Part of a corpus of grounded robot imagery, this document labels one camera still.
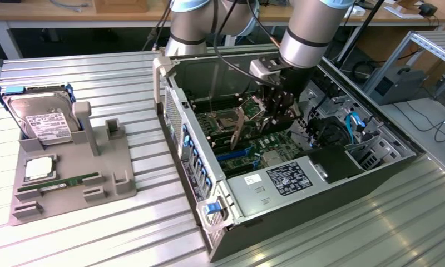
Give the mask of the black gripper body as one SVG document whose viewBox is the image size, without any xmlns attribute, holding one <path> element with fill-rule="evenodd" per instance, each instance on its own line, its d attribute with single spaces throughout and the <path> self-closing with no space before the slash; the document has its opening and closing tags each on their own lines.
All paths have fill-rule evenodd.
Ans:
<svg viewBox="0 0 445 267">
<path fill-rule="evenodd" d="M 300 94 L 306 88 L 312 77 L 312 68 L 285 68 L 280 72 L 280 81 L 282 90 L 290 93 L 294 97 L 300 97 Z"/>
</svg>

